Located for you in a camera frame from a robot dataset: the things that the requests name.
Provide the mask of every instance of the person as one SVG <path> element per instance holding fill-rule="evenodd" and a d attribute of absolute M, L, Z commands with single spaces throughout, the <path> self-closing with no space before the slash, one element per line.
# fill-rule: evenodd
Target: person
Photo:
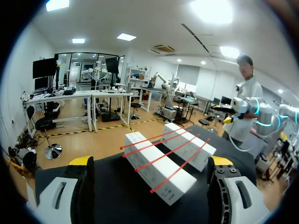
<path fill-rule="evenodd" d="M 243 88 L 238 91 L 238 98 L 245 99 L 246 97 L 263 97 L 263 90 L 261 85 L 256 80 L 253 74 L 253 62 L 248 55 L 240 55 L 237 58 L 239 70 L 244 78 Z M 231 124 L 225 124 L 223 126 L 224 133 L 223 138 L 232 138 L 232 141 L 236 146 L 240 146 L 250 133 L 251 127 L 254 122 L 254 118 L 257 118 L 257 114 L 245 114 L 243 119 L 235 119 Z"/>

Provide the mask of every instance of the yellow black tape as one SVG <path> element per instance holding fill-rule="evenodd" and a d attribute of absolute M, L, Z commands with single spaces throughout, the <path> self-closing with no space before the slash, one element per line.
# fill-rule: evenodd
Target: yellow black tape
<path fill-rule="evenodd" d="M 137 121 L 134 122 L 132 124 L 140 124 L 140 123 L 144 123 L 144 122 L 149 122 L 149 121 L 154 121 L 154 120 L 161 120 L 162 118 L 155 118 L 155 119 L 149 119 L 149 120 L 143 120 L 143 121 Z"/>
<path fill-rule="evenodd" d="M 130 128 L 130 130 L 131 130 L 132 132 L 135 132 L 134 129 L 133 129 L 132 127 L 129 126 L 129 128 Z"/>
<path fill-rule="evenodd" d="M 59 136 L 59 135 L 68 135 L 68 134 L 78 134 L 83 132 L 89 132 L 88 130 L 79 131 L 79 132 L 70 132 L 70 133 L 59 133 L 59 134 L 48 134 L 48 136 Z M 46 138 L 46 135 L 37 135 L 37 138 Z"/>
<path fill-rule="evenodd" d="M 140 124 L 140 123 L 144 123 L 144 122 L 149 122 L 149 121 L 154 121 L 154 120 L 160 120 L 161 118 L 156 118 L 156 119 L 150 119 L 150 120 L 144 120 L 144 121 L 137 121 L 137 122 L 134 122 L 134 123 L 130 123 L 130 125 L 133 125 L 133 124 Z M 106 129 L 112 129 L 112 128 L 116 128 L 116 127 L 128 127 L 130 128 L 130 130 L 132 132 L 135 132 L 133 130 L 132 127 L 130 126 L 127 126 L 125 124 L 122 124 L 122 125 L 116 125 L 116 126 L 112 126 L 112 127 L 102 127 L 102 128 L 98 128 L 98 130 L 106 130 Z M 70 132 L 70 133 L 59 133 L 59 134 L 48 134 L 48 136 L 59 136 L 59 135 L 69 135 L 69 134 L 78 134 L 78 133 L 84 133 L 84 132 L 89 132 L 89 130 L 85 130 L 85 131 L 79 131 L 79 132 Z M 36 136 L 37 138 L 46 138 L 46 135 L 38 135 Z"/>
<path fill-rule="evenodd" d="M 127 125 L 117 125 L 117 126 L 112 126 L 112 127 L 102 127 L 102 128 L 98 128 L 98 130 L 106 130 L 106 129 L 112 129 L 112 128 L 116 128 L 116 127 L 123 127 L 123 126 L 127 126 Z"/>

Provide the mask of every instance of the office chair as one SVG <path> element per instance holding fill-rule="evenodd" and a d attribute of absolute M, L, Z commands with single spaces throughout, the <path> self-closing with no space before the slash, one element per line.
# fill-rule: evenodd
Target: office chair
<path fill-rule="evenodd" d="M 138 103 L 131 103 L 131 107 L 133 107 L 134 109 L 133 109 L 133 114 L 131 115 L 130 119 L 131 119 L 131 120 L 138 120 L 138 119 L 140 119 L 140 116 L 138 116 L 138 115 L 135 114 L 135 108 L 136 108 L 136 110 L 137 110 L 137 108 L 140 108 L 141 105 L 138 104 Z"/>
<path fill-rule="evenodd" d="M 26 109 L 26 111 L 27 111 L 29 120 L 31 120 L 32 116 L 35 112 L 34 107 L 29 106 Z M 45 131 L 45 133 L 46 133 L 46 139 L 47 139 L 49 146 L 46 147 L 46 149 L 45 149 L 45 157 L 48 160 L 54 160 L 57 157 L 59 157 L 60 154 L 62 153 L 62 146 L 59 144 L 55 144 L 55 143 L 51 144 L 50 140 L 49 140 L 49 136 L 47 134 L 47 130 L 54 128 L 56 126 L 56 124 L 53 123 L 52 119 L 48 119 L 46 117 L 40 118 L 37 122 L 34 122 L 33 119 L 32 119 L 32 121 L 35 124 L 36 130 Z"/>

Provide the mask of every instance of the metal stand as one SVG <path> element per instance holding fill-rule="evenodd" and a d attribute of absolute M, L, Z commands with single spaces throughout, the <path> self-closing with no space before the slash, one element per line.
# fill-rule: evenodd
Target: metal stand
<path fill-rule="evenodd" d="M 215 122 L 214 122 L 213 128 L 208 128 L 207 130 L 211 133 L 218 134 L 218 131 L 216 131 L 215 128 L 216 128 L 217 119 L 219 119 L 219 115 L 217 115 L 214 119 L 215 119 Z"/>
<path fill-rule="evenodd" d="M 46 147 L 46 149 L 45 149 L 45 157 L 48 160 L 54 160 L 57 157 L 59 157 L 60 154 L 62 153 L 62 146 L 59 144 L 51 144 L 48 134 L 47 134 L 47 131 L 45 130 L 45 132 L 46 132 L 47 142 L 49 144 L 49 146 Z"/>
<path fill-rule="evenodd" d="M 131 115 L 130 119 L 131 120 L 138 120 L 138 119 L 140 119 L 140 116 L 136 115 L 134 112 L 135 112 L 135 107 L 133 109 L 133 114 Z"/>

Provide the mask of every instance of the black table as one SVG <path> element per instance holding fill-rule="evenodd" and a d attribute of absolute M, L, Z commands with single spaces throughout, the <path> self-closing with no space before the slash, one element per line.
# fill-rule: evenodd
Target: black table
<path fill-rule="evenodd" d="M 209 144 L 217 148 L 216 156 L 231 160 L 240 173 L 256 184 L 256 171 L 253 157 L 249 153 L 236 150 L 229 141 L 206 129 L 193 125 L 187 129 L 193 134 L 201 133 L 202 140 L 210 138 Z M 157 147 L 164 153 L 169 149 L 163 144 Z M 169 157 L 178 165 L 183 160 L 175 154 Z M 199 172 L 190 164 L 184 167 L 197 181 L 189 191 L 172 206 L 167 205 L 157 194 L 150 193 L 150 187 L 134 171 L 122 153 L 97 160 L 95 168 L 95 223 L 208 223 L 206 168 Z M 38 170 L 36 172 L 36 197 L 46 186 L 64 171 L 65 167 Z"/>

